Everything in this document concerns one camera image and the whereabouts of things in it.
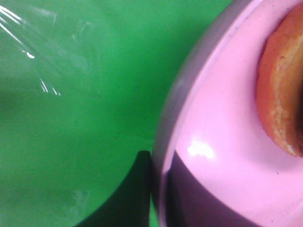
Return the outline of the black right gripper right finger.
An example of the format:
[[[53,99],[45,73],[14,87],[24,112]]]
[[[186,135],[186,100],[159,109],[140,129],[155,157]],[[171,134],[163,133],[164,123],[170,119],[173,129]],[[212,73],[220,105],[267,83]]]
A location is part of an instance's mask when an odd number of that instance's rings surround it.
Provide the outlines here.
[[[168,173],[166,192],[168,227],[256,227],[235,212],[194,178],[175,153]]]

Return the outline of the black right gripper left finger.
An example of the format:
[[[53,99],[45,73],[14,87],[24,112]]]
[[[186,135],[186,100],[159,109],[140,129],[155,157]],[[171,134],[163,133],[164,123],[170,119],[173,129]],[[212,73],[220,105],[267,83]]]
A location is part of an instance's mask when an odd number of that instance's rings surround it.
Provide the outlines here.
[[[152,162],[149,151],[139,151],[127,176],[103,205],[78,227],[148,227]]]

